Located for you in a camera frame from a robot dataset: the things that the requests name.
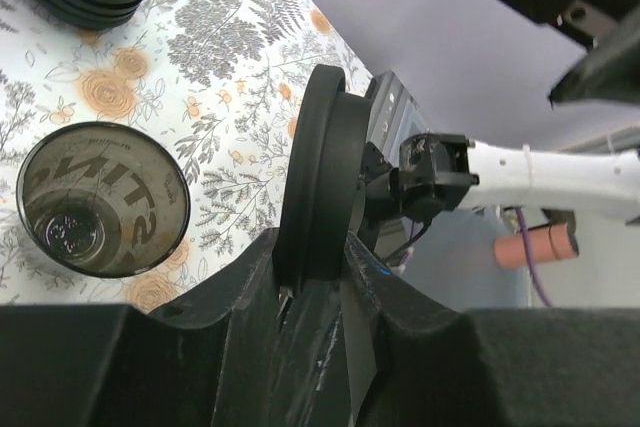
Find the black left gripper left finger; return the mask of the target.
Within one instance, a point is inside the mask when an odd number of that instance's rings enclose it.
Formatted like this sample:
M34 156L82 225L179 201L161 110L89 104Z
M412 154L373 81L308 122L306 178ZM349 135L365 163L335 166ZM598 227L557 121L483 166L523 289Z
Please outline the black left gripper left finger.
M5 306L5 426L341 426L345 358L330 285L278 297L269 229L145 314L126 304Z

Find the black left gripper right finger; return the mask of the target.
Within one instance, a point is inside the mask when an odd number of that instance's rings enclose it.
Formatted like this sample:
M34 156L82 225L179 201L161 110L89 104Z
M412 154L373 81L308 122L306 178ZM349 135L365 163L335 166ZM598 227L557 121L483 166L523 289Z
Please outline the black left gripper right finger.
M635 309L453 311L354 235L342 317L359 426L635 426Z

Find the dark translucent printed cup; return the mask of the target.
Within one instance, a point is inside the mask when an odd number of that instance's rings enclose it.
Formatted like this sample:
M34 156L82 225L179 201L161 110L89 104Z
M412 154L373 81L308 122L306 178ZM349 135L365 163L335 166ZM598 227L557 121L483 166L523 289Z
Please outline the dark translucent printed cup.
M139 130L102 121L40 140L19 169L16 204L48 265L99 279L158 267L180 246L191 214L173 156Z

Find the black plastic cup lid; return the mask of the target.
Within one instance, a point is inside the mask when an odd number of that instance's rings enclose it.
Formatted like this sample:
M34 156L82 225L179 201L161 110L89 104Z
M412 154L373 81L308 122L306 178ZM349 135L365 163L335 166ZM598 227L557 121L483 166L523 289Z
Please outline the black plastic cup lid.
M298 296L339 277L359 183L371 101L345 91L342 68L318 64L306 86L289 157L274 275Z

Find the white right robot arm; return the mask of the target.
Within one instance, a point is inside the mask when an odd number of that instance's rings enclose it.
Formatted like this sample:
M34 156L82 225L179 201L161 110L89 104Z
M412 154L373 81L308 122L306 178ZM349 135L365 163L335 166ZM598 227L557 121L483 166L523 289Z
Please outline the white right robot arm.
M554 105L639 103L639 0L498 0L584 47L551 89ZM443 211L502 205L589 210L627 225L639 220L639 156L500 148L461 135L405 140L399 163L365 160L362 185L371 222L407 217L429 224Z

